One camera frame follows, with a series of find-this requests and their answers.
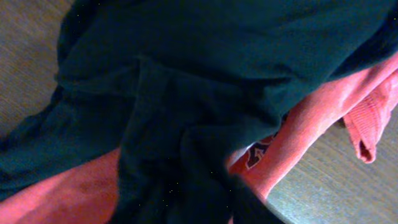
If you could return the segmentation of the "crumpled red t-shirt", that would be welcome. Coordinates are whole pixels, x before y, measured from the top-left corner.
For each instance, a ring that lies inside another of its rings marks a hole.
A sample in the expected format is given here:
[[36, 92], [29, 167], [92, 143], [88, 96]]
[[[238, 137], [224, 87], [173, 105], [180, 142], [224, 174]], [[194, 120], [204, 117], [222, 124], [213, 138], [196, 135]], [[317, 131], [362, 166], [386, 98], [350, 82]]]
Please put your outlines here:
[[[230, 174], [242, 177], [260, 196], [298, 163], [335, 122], [347, 127], [358, 159], [369, 164], [397, 105], [397, 57], [324, 84], [290, 110], [279, 132], [236, 151]], [[1, 223], [105, 223], [118, 198], [113, 150], [86, 164], [35, 184], [1, 203]]]

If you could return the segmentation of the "black t-shirt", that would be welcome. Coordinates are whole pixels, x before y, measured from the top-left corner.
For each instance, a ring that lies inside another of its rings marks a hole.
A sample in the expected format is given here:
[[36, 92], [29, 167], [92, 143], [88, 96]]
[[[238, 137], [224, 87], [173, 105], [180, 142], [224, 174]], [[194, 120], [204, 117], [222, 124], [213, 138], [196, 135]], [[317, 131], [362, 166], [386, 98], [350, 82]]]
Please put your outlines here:
[[277, 223], [225, 159], [397, 50], [395, 0], [75, 1], [50, 104], [1, 140], [1, 198], [120, 148], [112, 223]]

